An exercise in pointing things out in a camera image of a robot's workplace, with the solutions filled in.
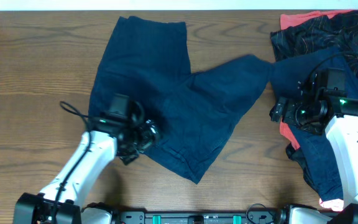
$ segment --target pile of clothes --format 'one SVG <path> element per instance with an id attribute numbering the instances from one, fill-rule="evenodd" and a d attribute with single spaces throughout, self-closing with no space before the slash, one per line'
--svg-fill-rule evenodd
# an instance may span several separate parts
<path id="1" fill-rule="evenodd" d="M 277 98 L 300 97 L 298 81 L 320 61 L 340 51 L 358 52 L 358 11 L 282 15 L 281 23 L 283 30 L 271 34 L 276 63 L 246 55 L 191 73 L 184 22 L 121 17 L 98 68 L 89 115 L 107 110 L 115 93 L 138 101 L 163 135 L 144 154 L 197 184 L 267 82 Z M 321 66 L 326 67 L 344 69 L 348 96 L 358 99 L 358 57 L 336 57 Z M 321 199 L 342 198 L 328 140 L 285 124 L 280 131 L 292 142 L 289 158 L 302 166 Z"/>

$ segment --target blue cloth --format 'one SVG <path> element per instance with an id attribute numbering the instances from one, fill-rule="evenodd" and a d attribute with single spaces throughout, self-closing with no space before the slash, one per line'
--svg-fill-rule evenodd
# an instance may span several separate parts
<path id="1" fill-rule="evenodd" d="M 301 100 L 298 81 L 304 82 L 310 71 L 322 60 L 338 53 L 332 47 L 312 54 L 288 58 L 275 63 L 275 70 L 270 79 L 275 96 Z M 324 68 L 341 68 L 346 73 L 346 91 L 349 98 L 358 99 L 358 74 L 355 76 L 344 57 L 335 57 L 320 66 Z M 299 142 L 309 168 L 313 185 L 323 201 L 343 198 L 341 179 L 333 149 L 326 136 L 316 136 L 290 127 Z"/>
<path id="2" fill-rule="evenodd" d="M 272 71 L 247 55 L 191 74 L 184 22 L 121 17 L 98 68 L 89 115 L 108 109 L 115 93 L 138 101 L 162 131 L 145 154 L 197 184 Z"/>

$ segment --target tabletop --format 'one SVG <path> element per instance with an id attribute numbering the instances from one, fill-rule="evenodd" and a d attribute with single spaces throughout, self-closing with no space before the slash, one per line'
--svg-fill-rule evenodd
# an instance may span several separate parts
<path id="1" fill-rule="evenodd" d="M 245 54 L 274 62 L 270 32 L 280 14 L 299 11 L 0 12 L 0 223 L 11 223 L 16 200 L 36 194 L 76 149 L 83 123 L 60 109 L 65 100 L 88 111 L 96 71 L 119 16 L 185 21 L 193 72 Z M 106 202 L 148 211 L 240 211 L 253 203 L 318 206 L 279 125 L 268 84 L 196 185 L 147 156 L 103 170 L 86 204 Z"/>

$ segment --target pink fabric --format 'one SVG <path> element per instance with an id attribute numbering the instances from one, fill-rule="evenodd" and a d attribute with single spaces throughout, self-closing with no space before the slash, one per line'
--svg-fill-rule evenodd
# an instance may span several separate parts
<path id="1" fill-rule="evenodd" d="M 320 12 L 320 11 L 313 11 L 306 14 L 297 14 L 297 15 L 286 15 L 282 14 L 280 16 L 280 25 L 281 29 L 284 30 L 290 26 L 297 26 L 300 25 L 309 19 L 319 17 L 319 16 L 328 16 L 328 18 L 334 17 L 336 14 L 339 13 L 345 13 L 350 12 L 353 10 L 333 10 L 333 11 L 326 11 L 326 12 Z"/>
<path id="2" fill-rule="evenodd" d="M 326 202 L 323 202 L 320 199 L 320 203 L 319 203 L 323 208 L 330 208 L 332 211 L 334 212 L 341 212 L 343 210 L 343 205 L 344 202 L 341 199 L 334 199 L 334 200 L 329 200 Z"/>
<path id="3" fill-rule="evenodd" d="M 291 145 L 295 150 L 298 150 L 301 147 L 295 136 L 292 134 L 290 127 L 286 123 L 283 123 L 283 121 L 280 121 L 280 134 L 291 141 Z"/>

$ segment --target white wall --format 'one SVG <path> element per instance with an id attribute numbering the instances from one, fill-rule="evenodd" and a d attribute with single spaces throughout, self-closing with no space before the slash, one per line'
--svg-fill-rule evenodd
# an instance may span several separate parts
<path id="1" fill-rule="evenodd" d="M 358 9 L 358 0 L 0 0 L 0 11 Z"/>

